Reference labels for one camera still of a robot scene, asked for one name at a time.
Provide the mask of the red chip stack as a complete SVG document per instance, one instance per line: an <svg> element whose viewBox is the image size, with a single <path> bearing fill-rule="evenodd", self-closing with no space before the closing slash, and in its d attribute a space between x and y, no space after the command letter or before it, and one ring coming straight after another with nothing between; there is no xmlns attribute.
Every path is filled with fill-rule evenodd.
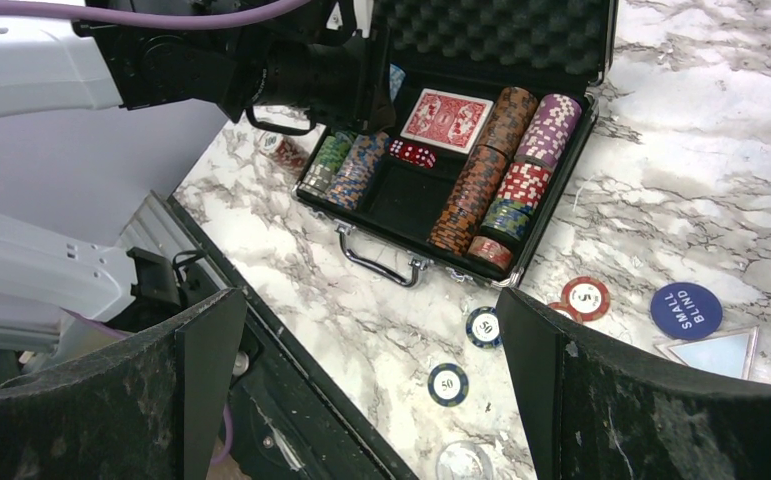
<svg viewBox="0 0 771 480"><path fill-rule="evenodd" d="M303 170L308 159L308 153L298 142L279 133L260 133L256 147L268 160L294 175Z"/></svg>

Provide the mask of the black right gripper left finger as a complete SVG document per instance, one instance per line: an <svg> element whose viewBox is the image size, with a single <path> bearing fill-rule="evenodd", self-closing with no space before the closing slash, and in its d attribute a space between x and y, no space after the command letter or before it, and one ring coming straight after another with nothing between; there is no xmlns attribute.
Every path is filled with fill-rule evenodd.
<svg viewBox="0 0 771 480"><path fill-rule="evenodd" d="M231 289L151 328L0 386L0 479L202 479L238 323Z"/></svg>

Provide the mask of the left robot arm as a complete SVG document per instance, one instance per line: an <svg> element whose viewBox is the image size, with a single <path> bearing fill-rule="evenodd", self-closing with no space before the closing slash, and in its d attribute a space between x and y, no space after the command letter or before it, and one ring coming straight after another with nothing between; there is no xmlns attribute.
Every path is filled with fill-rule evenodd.
<svg viewBox="0 0 771 480"><path fill-rule="evenodd" d="M229 119L300 108L312 125L376 133L395 121L389 34L369 1L259 1L175 14L82 1L0 1L0 118L198 99ZM99 247L0 215L0 297L103 323L153 287L180 298L159 256Z"/></svg>

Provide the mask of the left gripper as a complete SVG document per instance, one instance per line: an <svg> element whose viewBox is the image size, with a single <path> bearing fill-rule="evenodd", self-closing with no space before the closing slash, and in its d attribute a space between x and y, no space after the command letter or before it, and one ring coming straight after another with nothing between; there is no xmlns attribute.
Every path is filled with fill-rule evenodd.
<svg viewBox="0 0 771 480"><path fill-rule="evenodd" d="M375 3L328 1L322 12L314 39L272 42L245 103L246 119L256 128L292 136L317 125L362 134L394 126L390 30L375 19ZM308 126L260 120L257 106L298 109Z"/></svg>

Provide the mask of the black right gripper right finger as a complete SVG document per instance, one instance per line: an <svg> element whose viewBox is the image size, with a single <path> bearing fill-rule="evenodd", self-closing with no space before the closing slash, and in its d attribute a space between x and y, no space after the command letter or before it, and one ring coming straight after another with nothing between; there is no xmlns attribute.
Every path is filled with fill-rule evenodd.
<svg viewBox="0 0 771 480"><path fill-rule="evenodd" d="M771 385L659 358L506 288L502 344L541 479L771 479Z"/></svg>

